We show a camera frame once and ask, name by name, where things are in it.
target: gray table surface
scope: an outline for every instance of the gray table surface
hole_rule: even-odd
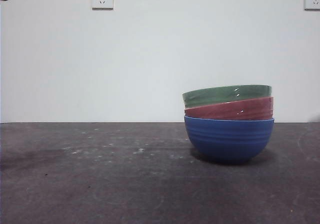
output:
[[[320,223],[320,123],[275,124],[245,165],[183,123],[1,125],[1,223]]]

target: red bowl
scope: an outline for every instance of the red bowl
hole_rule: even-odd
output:
[[[216,120],[268,120],[272,119],[274,99],[263,97],[204,105],[185,109],[185,115]]]

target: white wall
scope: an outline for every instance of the white wall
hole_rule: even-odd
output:
[[[303,0],[1,3],[1,121],[183,121],[181,94],[273,86],[278,122],[320,114],[320,12]]]

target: green bowl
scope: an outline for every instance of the green bowl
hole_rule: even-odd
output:
[[[193,90],[182,94],[186,108],[246,100],[271,95],[269,85],[232,85]]]

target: bowl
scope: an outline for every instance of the bowl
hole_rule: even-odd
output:
[[[271,95],[269,85],[232,85],[194,90],[184,93],[183,101],[186,108],[202,105],[218,104],[238,100],[246,100]]]
[[[185,109],[185,115],[218,120],[268,120],[273,115],[273,97],[239,100]]]
[[[221,163],[245,163],[258,155],[271,136],[274,119],[212,120],[184,117],[190,142]]]

